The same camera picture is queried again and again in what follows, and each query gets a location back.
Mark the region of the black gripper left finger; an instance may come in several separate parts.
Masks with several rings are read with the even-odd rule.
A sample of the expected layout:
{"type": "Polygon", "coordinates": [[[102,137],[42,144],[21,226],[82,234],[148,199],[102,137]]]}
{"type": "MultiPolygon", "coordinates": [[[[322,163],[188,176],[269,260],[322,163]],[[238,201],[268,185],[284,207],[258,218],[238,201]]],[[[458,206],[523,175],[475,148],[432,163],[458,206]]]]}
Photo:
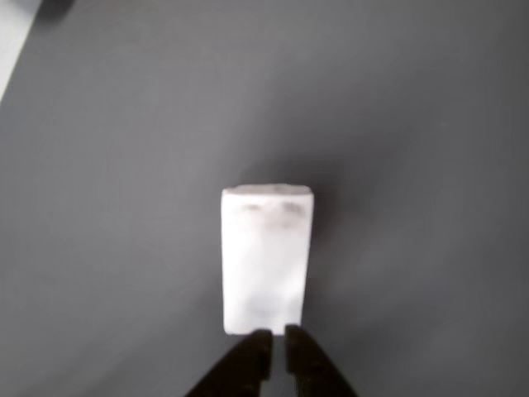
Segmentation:
{"type": "Polygon", "coordinates": [[[203,396],[259,396],[271,371],[272,332],[259,329],[237,343],[186,394],[203,396]]]}

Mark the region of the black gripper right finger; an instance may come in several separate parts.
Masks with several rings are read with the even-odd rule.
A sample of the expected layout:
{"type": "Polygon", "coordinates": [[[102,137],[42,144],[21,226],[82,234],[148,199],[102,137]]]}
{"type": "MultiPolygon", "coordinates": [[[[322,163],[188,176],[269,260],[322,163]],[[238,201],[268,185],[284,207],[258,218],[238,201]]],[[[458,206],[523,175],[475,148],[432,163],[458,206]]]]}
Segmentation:
{"type": "Polygon", "coordinates": [[[300,326],[285,328],[286,371],[295,379],[296,396],[356,397],[328,355],[300,326]]]}

